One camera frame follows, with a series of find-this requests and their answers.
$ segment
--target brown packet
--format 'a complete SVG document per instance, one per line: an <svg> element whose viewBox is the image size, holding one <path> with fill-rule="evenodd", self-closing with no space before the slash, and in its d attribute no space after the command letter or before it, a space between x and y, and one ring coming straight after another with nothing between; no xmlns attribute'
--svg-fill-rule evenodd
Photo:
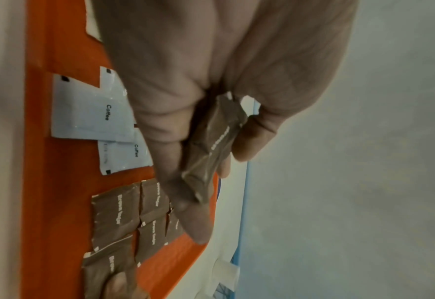
<svg viewBox="0 0 435 299"><path fill-rule="evenodd" d="M118 240L83 257L84 298L101 299L106 282L113 275L125 272L128 298L132 297L136 282L136 266L132 254L132 236Z"/></svg>
<svg viewBox="0 0 435 299"><path fill-rule="evenodd" d="M167 228L167 234L165 236L165 245L168 245L171 242L175 241L183 233L184 233L184 229L181 226L178 217L176 217L174 210L171 210L168 216L168 228Z"/></svg>
<svg viewBox="0 0 435 299"><path fill-rule="evenodd" d="M165 245L165 230L167 228L166 215L138 228L137 253L135 262L137 266L152 257Z"/></svg>
<svg viewBox="0 0 435 299"><path fill-rule="evenodd" d="M169 198L156 179L142 181L140 185L140 219L142 225L147 225L168 213Z"/></svg>
<svg viewBox="0 0 435 299"><path fill-rule="evenodd" d="M212 176L221 161L231 153L232 143L247 121L240 103L227 94L210 101L210 107L184 148L181 170L181 178L200 203L208 203Z"/></svg>
<svg viewBox="0 0 435 299"><path fill-rule="evenodd" d="M94 251L134 232L140 224L140 188L136 184L92 197Z"/></svg>

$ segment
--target packet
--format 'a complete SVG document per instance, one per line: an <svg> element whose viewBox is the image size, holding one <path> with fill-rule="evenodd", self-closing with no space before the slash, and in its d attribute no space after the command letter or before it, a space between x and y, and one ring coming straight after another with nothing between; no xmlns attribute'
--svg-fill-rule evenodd
<svg viewBox="0 0 435 299"><path fill-rule="evenodd" d="M139 129L133 143L98 141L100 172L103 175L153 165L147 144Z"/></svg>
<svg viewBox="0 0 435 299"><path fill-rule="evenodd" d="M57 138L134 141L134 114L123 97L76 79L53 76L51 135Z"/></svg>
<svg viewBox="0 0 435 299"><path fill-rule="evenodd" d="M165 236L165 245L170 244L175 241L184 233L183 227L179 222L178 217L176 217L174 210L171 210L168 216L168 228L167 234Z"/></svg>
<svg viewBox="0 0 435 299"><path fill-rule="evenodd" d="M217 167L231 153L232 143L247 115L228 94L210 99L211 105L199 120L183 151L181 177L201 203L209 202L208 186Z"/></svg>
<svg viewBox="0 0 435 299"><path fill-rule="evenodd" d="M94 251L134 232L138 227L140 188L136 184L95 195L91 201Z"/></svg>
<svg viewBox="0 0 435 299"><path fill-rule="evenodd" d="M165 216L169 211L169 198L156 179L141 182L140 219L142 225Z"/></svg>
<svg viewBox="0 0 435 299"><path fill-rule="evenodd" d="M137 286L132 236L116 241L97 252L85 253L81 267L84 275L85 299L101 299L107 280L119 272L125 272L127 276L127 293L131 298Z"/></svg>
<svg viewBox="0 0 435 299"><path fill-rule="evenodd" d="M165 215L138 228L138 245L135 255L137 267L140 267L141 263L152 257L165 245L166 226L167 217Z"/></svg>

